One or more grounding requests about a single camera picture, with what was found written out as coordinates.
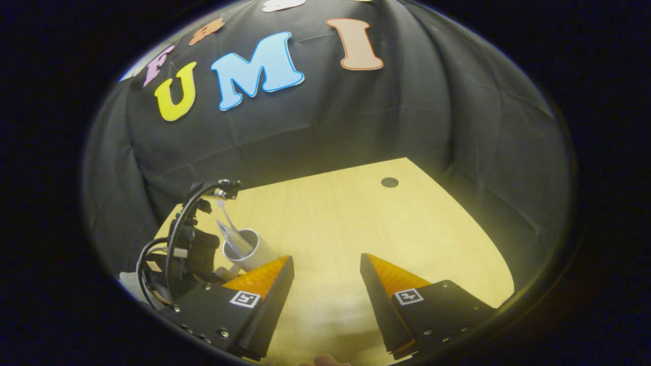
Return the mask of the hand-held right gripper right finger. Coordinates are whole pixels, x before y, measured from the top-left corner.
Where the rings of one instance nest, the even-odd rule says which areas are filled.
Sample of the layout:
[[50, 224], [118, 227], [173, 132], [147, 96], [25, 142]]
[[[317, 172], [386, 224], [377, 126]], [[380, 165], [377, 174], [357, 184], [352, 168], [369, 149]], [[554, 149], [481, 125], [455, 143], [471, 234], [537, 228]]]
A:
[[496, 312], [454, 281], [431, 283], [370, 253], [361, 255], [360, 273], [384, 347], [395, 359], [438, 351]]

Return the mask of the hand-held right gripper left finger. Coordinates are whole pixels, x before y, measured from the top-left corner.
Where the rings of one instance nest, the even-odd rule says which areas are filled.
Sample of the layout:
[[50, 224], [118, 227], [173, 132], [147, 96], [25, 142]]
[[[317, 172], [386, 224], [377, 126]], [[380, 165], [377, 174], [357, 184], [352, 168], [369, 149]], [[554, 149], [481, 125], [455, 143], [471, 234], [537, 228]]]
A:
[[293, 257], [283, 256], [224, 284], [199, 283], [161, 315], [214, 348], [261, 360], [267, 357], [293, 279]]

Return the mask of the white toothpaste tube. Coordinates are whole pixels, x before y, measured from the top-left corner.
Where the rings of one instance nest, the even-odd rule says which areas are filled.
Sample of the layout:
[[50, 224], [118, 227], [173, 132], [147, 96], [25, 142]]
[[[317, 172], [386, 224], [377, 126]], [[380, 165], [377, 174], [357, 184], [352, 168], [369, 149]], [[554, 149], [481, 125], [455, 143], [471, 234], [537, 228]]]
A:
[[229, 247], [235, 255], [239, 258], [246, 257], [253, 252], [254, 247], [239, 234], [238, 231], [228, 227], [225, 223], [221, 221], [216, 221], [218, 224], [219, 231], [225, 237], [225, 241], [228, 243]]

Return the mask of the white toothbrush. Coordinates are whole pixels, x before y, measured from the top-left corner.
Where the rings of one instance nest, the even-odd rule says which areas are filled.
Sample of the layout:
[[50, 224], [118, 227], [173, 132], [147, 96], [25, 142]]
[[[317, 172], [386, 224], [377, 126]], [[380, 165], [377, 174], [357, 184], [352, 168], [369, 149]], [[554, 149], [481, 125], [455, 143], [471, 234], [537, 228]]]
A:
[[226, 201], [223, 201], [221, 199], [217, 199], [216, 200], [216, 205], [219, 206], [219, 208], [221, 208], [221, 210], [224, 213], [224, 216], [225, 216], [231, 230], [234, 231], [234, 232], [239, 232], [239, 230], [237, 229], [237, 227], [234, 225], [233, 221], [231, 220], [230, 215], [228, 214], [228, 211], [226, 211], [225, 202]]

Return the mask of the white cup with wooden handle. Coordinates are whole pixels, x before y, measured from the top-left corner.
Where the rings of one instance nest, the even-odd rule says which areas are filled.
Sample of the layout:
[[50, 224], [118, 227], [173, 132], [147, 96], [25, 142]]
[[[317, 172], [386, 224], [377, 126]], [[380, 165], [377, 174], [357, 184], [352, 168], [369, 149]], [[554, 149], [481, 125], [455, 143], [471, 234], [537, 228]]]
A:
[[241, 271], [249, 272], [266, 265], [280, 256], [268, 246], [267, 242], [253, 229], [239, 231], [241, 237], [248, 243], [252, 250], [246, 255], [238, 255], [229, 241], [225, 241], [222, 253], [230, 266], [219, 266], [214, 274], [221, 280], [233, 280]]

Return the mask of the light wooden desktop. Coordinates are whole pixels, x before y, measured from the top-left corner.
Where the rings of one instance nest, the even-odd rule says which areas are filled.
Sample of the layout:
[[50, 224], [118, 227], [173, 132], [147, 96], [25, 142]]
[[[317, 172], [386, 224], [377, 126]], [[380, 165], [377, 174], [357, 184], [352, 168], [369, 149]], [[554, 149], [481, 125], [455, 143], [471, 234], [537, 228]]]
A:
[[[229, 224], [216, 199], [198, 227]], [[267, 357], [254, 366], [296, 366], [330, 354], [346, 366], [393, 366], [365, 283], [370, 253], [436, 283], [454, 281], [496, 310], [515, 292], [506, 260], [488, 234], [436, 181], [406, 158], [242, 190], [226, 211], [253, 229], [294, 279]]]

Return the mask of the black backdrop cloth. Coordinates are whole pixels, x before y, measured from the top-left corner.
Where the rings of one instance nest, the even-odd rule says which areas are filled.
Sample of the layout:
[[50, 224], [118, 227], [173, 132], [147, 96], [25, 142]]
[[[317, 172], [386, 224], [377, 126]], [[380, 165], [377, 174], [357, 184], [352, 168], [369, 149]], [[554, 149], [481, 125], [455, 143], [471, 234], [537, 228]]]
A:
[[410, 0], [226, 7], [109, 91], [83, 158], [110, 276], [196, 181], [245, 188], [406, 157], [466, 208], [523, 287], [568, 231], [573, 153], [551, 100], [500, 49]]

